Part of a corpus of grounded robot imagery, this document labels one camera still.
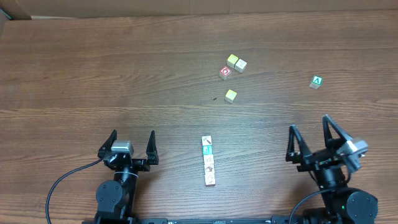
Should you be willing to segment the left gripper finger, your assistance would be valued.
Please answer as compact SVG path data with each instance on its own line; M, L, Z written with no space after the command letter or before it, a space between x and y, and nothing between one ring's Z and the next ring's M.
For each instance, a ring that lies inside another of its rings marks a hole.
M111 150L111 146L113 145L113 142L117 140L117 131L114 129L109 136L109 138L105 141L105 143L99 148L98 152L107 152Z
M155 131L152 130L150 134L150 138L147 144L146 149L147 159L149 161L157 161L158 160L158 152L155 143Z

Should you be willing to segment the green framed wooden block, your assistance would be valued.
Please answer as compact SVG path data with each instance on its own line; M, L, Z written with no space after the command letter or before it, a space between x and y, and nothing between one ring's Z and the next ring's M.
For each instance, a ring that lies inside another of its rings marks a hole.
M213 154L212 145L203 146L203 155L212 155L212 154Z

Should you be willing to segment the hammer picture wooden block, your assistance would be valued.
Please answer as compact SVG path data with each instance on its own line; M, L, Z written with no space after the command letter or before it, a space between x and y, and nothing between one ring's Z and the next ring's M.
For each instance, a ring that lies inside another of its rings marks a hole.
M202 146L211 146L212 145L211 136L202 136L201 141L202 141Z

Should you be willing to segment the number two wooden block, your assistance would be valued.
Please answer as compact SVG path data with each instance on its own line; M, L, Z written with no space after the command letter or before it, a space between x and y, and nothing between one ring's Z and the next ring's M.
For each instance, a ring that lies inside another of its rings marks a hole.
M205 165L214 164L214 156L212 154L206 154L203 156Z

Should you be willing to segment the acorn picture wooden block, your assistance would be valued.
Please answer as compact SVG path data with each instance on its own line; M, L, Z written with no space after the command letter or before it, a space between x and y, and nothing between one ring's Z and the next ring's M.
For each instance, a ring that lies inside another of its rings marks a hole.
M205 168L206 175L214 175L215 174L214 164L205 164L204 168Z

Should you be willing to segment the animal picture wooden block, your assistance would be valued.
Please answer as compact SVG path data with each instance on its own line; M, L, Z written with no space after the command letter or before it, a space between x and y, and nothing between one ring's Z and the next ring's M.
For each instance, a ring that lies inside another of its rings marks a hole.
M205 174L205 185L206 186L214 186L216 184L215 175L214 174Z

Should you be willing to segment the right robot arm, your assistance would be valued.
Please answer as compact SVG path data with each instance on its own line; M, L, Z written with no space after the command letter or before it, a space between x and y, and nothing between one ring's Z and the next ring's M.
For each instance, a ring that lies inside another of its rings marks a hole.
M354 138L329 116L322 117L325 148L311 152L296 125L289 127L285 160L307 172L318 191L299 201L288 223L374 223L378 199L361 189L349 187L351 174L360 170L360 158L368 144Z

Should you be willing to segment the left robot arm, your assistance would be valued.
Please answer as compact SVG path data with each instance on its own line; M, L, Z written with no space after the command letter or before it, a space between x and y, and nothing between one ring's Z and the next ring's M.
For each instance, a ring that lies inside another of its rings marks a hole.
M113 130L100 147L98 157L104 165L114 171L112 180L99 185L96 190L98 203L95 223L140 223L138 215L132 212L139 172L149 172L150 167L159 163L155 145L155 132L150 134L145 159L133 158L131 141L117 139Z

